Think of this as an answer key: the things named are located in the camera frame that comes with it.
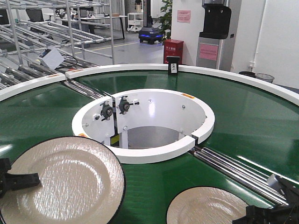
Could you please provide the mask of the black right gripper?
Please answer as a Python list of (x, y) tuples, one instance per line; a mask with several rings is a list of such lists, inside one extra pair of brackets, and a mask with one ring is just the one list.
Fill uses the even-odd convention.
[(298, 224), (299, 206), (260, 208), (246, 207), (246, 215), (233, 220), (233, 224)]

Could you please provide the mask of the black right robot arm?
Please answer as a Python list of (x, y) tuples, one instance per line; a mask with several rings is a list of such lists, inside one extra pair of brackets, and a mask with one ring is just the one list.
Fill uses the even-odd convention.
[(290, 181), (272, 174), (268, 185), (286, 198), (287, 205), (278, 204), (272, 208), (254, 205), (246, 207), (246, 215), (233, 220), (233, 224), (297, 224), (299, 222), (299, 189)]

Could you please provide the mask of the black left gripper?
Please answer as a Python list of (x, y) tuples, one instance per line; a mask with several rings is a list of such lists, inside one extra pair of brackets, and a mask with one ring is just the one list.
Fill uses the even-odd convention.
[(0, 159), (0, 197), (9, 190), (20, 190), (34, 187), (40, 184), (38, 173), (33, 174), (9, 174), (11, 169), (9, 158)]

